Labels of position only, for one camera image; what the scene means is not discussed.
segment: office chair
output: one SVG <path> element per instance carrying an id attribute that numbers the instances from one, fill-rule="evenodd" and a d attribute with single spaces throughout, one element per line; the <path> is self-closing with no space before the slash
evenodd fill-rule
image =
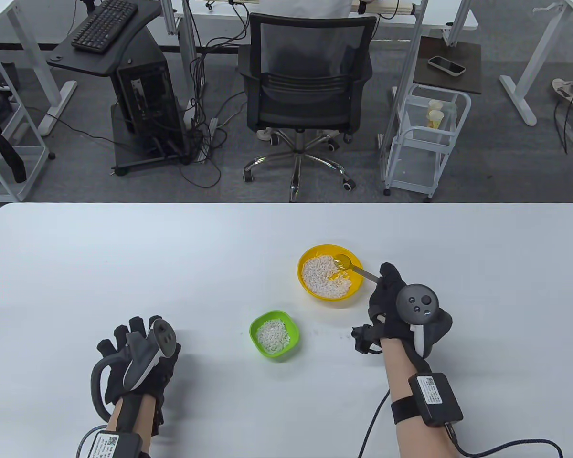
<path id="1" fill-rule="evenodd" d="M 297 200 L 301 160 L 306 157 L 332 168 L 346 190 L 354 181 L 337 162 L 309 153 L 329 141 L 319 135 L 306 142 L 305 131 L 338 130 L 346 143 L 361 124 L 363 86 L 371 78 L 369 43 L 376 19 L 300 19 L 250 14 L 250 46 L 240 46 L 238 70 L 248 97 L 247 125 L 253 131 L 276 129 L 273 146 L 283 140 L 291 151 L 256 157 L 244 168 L 244 181 L 253 181 L 252 168 L 278 159 L 295 159 L 289 201 Z M 295 130 L 291 139 L 281 129 Z"/>

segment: keyboard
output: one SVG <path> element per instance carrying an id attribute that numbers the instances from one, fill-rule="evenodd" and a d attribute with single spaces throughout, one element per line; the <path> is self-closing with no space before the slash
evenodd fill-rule
<path id="1" fill-rule="evenodd" d="M 79 26 L 72 45 L 82 51 L 104 54 L 118 37 L 127 22 L 138 11 L 138 5 L 124 0 L 105 0 Z"/>

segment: smartphone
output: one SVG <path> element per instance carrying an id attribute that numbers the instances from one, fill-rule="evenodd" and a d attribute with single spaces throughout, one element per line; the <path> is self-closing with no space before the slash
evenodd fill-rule
<path id="1" fill-rule="evenodd" d="M 440 55 L 431 57 L 431 59 L 429 59 L 429 65 L 431 67 L 439 68 L 439 70 L 442 70 L 451 76 L 461 76 L 466 70 L 462 65 L 449 61 Z"/>

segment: rice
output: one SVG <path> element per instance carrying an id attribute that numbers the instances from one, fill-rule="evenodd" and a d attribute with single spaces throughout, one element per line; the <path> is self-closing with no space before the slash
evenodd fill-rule
<path id="1" fill-rule="evenodd" d="M 301 269 L 301 276 L 310 291 L 326 299 L 346 296 L 352 285 L 346 272 L 335 267 L 333 257 L 330 255 L 307 260 Z"/>
<path id="2" fill-rule="evenodd" d="M 266 353 L 273 355 L 287 348 L 291 343 L 291 336 L 281 319 L 271 319 L 263 323 L 256 330 L 256 340 Z"/>

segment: mesh backrest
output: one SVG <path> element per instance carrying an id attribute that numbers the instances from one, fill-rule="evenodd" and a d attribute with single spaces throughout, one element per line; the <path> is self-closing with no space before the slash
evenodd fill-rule
<path id="1" fill-rule="evenodd" d="M 261 72 L 295 78 L 348 76 L 364 27 L 304 29 L 262 24 Z"/>
<path id="2" fill-rule="evenodd" d="M 252 13 L 250 24 L 256 76 L 352 80 L 361 74 L 375 19 L 299 19 Z"/>

